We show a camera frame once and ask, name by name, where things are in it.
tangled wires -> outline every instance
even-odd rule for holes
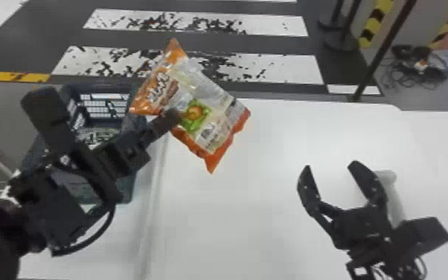
[[[385,67],[384,74],[380,77],[380,84],[387,89],[397,89],[399,85],[403,88],[421,86],[424,89],[435,90],[448,78],[447,63],[434,53],[429,55],[428,67],[424,72],[419,72],[415,69],[414,63],[405,60],[393,57],[385,60],[392,60],[390,63],[380,65]]]

white table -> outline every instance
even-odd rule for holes
[[[145,273],[150,251],[153,209],[159,195],[160,167],[167,137],[148,148],[152,161],[137,174],[132,202],[117,206],[105,234],[71,255],[51,258],[48,250],[22,259],[20,278],[62,280],[137,280]],[[102,225],[99,221],[88,234]]]
[[[329,203],[348,208],[365,202],[347,170],[358,159],[397,174],[407,218],[441,218],[440,190],[398,108],[243,102],[252,117],[214,175],[169,139],[149,280],[349,279],[348,257],[333,248],[298,199],[297,178],[308,164]],[[445,269],[444,248],[425,257],[430,279]]]

white tabletop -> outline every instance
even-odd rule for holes
[[[334,205],[364,203],[347,170],[358,159],[397,174],[407,218],[441,216],[441,196],[422,200],[433,174],[396,107],[243,103],[252,116],[213,175],[170,137],[150,280],[349,279],[348,257],[301,206],[295,188],[305,165]],[[447,261],[442,249],[425,258],[431,274]]]

yellow floor line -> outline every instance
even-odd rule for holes
[[[0,72],[1,82],[26,82],[26,83],[44,83],[50,77],[50,74],[24,73],[24,72]]]

plastic packaging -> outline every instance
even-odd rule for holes
[[[158,115],[168,108],[177,108],[182,115],[172,134],[205,160],[210,173],[250,116],[241,102],[201,72],[176,39],[170,41],[129,111]]]

